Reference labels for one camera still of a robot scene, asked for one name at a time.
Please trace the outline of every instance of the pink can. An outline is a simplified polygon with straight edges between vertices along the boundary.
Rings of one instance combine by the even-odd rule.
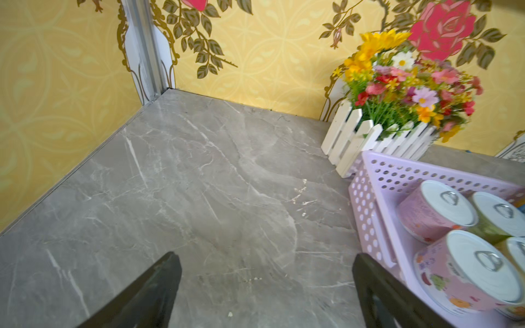
[[[520,304],[524,286],[515,267],[494,246],[454,230],[414,257],[418,281],[445,310],[464,315]]]
[[[433,180],[423,181],[398,205],[397,213],[405,229],[426,244],[478,223],[476,210],[462,194]]]

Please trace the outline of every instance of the flower bouquet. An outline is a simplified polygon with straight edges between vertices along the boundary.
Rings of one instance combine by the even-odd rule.
[[[469,122],[474,95],[483,93],[479,78],[459,72],[448,61],[423,60],[401,44],[411,33],[362,34],[358,51],[334,75],[349,87],[348,100],[361,108],[361,121],[380,124],[379,140],[409,122],[433,124],[447,142]]]

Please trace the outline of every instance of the white picket fence planter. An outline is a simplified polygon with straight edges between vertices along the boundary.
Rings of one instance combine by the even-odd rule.
[[[435,127],[420,122],[414,126],[412,122],[406,124],[401,133],[392,133],[384,140],[377,140],[383,127],[374,125],[372,120],[363,121],[355,132],[355,127],[363,117],[360,108],[351,109],[347,100],[339,104],[332,124],[321,145],[323,152],[328,155],[330,163],[343,178],[348,177],[350,167],[358,154],[364,150],[373,150],[387,155],[418,160],[435,140]],[[397,125],[387,130],[397,130]]]

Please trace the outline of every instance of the can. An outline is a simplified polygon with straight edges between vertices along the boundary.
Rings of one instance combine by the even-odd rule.
[[[510,237],[494,246],[514,265],[525,283],[525,238]],[[525,303],[497,310],[513,320],[525,319]]]
[[[470,202],[478,213],[479,223],[469,228],[469,232],[491,244],[508,237],[525,236],[525,214],[506,200],[493,194],[476,192],[470,197]]]
[[[408,233],[426,244],[478,222],[476,211],[461,193],[433,180],[423,181],[408,195],[398,205],[397,214]]]
[[[523,301],[516,268],[494,246],[467,231],[453,230],[417,252],[416,277],[446,311],[464,315]]]

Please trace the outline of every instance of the yellow wallpaper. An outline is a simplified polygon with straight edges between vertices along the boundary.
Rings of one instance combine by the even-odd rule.
[[[201,10],[212,5],[216,10],[216,14],[211,9],[201,14],[201,17],[209,17],[211,35],[201,21],[197,27],[181,26],[180,37],[174,39],[176,55],[173,57],[180,56],[175,66],[178,89],[315,119],[320,117],[325,101],[324,88],[330,84],[330,74],[356,51],[361,42],[359,33],[381,28],[385,13],[379,0],[345,1],[346,9],[356,5],[354,13],[359,13],[361,19],[352,26],[353,37],[343,28],[342,40],[334,49],[330,47],[332,35],[319,38],[327,31],[323,24],[332,23],[334,17],[330,0],[150,1],[159,8],[164,7],[162,15],[168,22],[167,27],[173,31],[172,37],[176,36],[176,23],[180,23],[180,18],[191,22],[195,14],[188,12],[186,15],[180,11],[181,7]],[[396,20],[400,12],[395,12],[398,5],[406,3],[409,7],[413,4],[411,12],[415,13],[420,6],[423,10],[429,2],[391,1],[386,22]],[[520,108],[519,100],[525,82],[525,59],[522,57],[525,50],[525,5],[519,1],[507,3],[505,7],[500,7],[502,2],[494,5],[491,5],[491,0],[478,2],[471,7],[471,13],[478,18],[487,14],[487,28],[498,28],[507,36],[490,43],[497,54],[488,70],[479,68],[476,60],[460,67],[481,78],[485,94],[476,99],[477,111],[472,116],[472,123],[446,145],[494,155],[524,127],[525,111]],[[249,10],[243,9],[247,3]],[[336,4],[341,5],[341,1],[336,1]],[[187,35],[192,39],[204,36],[217,41],[223,53],[217,57],[237,67],[222,61],[223,68],[217,75],[209,72],[199,79],[197,70],[203,61],[189,46],[183,51],[183,43],[188,44]],[[453,63],[457,56],[450,57]]]
[[[103,4],[0,3],[0,231],[141,106]]]

